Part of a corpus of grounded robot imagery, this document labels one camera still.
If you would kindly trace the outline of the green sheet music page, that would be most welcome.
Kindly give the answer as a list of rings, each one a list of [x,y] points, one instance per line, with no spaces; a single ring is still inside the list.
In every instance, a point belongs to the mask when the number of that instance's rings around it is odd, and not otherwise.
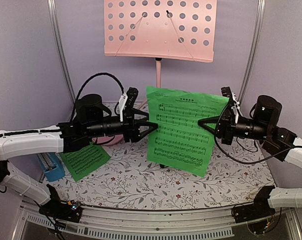
[[[198,121],[219,116],[228,98],[175,89],[146,88],[149,121],[148,161],[204,177],[215,145]]]

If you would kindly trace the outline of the pink music stand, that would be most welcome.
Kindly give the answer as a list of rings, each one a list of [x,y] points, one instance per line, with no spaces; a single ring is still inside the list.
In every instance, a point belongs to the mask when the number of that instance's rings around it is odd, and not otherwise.
[[[104,2],[104,53],[112,57],[211,63],[214,59],[216,1],[111,0]]]

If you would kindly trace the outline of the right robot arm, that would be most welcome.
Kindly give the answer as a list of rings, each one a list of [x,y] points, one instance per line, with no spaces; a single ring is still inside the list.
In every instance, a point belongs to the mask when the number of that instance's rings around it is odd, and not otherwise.
[[[198,125],[230,145],[234,138],[258,141],[268,157],[265,161],[277,159],[284,164],[271,164],[271,173],[277,186],[263,186],[256,194],[249,213],[260,218],[267,211],[276,208],[302,208],[302,138],[287,128],[277,125],[282,105],[274,98],[260,95],[249,118],[240,113],[239,103],[232,94],[222,113],[203,118]]]

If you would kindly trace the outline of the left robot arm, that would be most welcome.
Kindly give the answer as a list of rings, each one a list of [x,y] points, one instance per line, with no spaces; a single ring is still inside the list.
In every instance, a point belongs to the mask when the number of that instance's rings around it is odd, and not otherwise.
[[[126,142],[138,142],[158,128],[148,113],[134,108],[135,98],[124,93],[119,113],[112,115],[98,94],[86,95],[75,103],[68,122],[38,129],[0,130],[0,185],[26,196],[54,217],[65,213],[59,194],[51,185],[35,180],[18,160],[35,159],[37,154],[73,153],[87,147],[92,139],[122,135]]]

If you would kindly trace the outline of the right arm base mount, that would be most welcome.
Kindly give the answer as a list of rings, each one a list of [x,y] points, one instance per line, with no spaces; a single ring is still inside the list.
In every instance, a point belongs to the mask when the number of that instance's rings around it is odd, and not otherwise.
[[[250,223],[248,227],[249,231],[255,235],[265,234],[269,230],[276,213],[275,209],[268,204],[268,199],[273,189],[275,189],[275,186],[264,186],[254,197],[253,203],[235,205],[231,210],[231,215],[235,222],[243,223],[270,217],[268,220],[264,219],[261,222]]]

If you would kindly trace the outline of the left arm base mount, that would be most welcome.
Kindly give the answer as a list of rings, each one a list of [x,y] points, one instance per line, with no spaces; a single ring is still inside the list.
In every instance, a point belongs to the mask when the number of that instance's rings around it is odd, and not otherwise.
[[[50,200],[46,204],[40,205],[39,213],[55,220],[79,223],[83,212],[81,203],[74,200],[63,201],[53,186],[47,184],[47,187],[50,191]]]

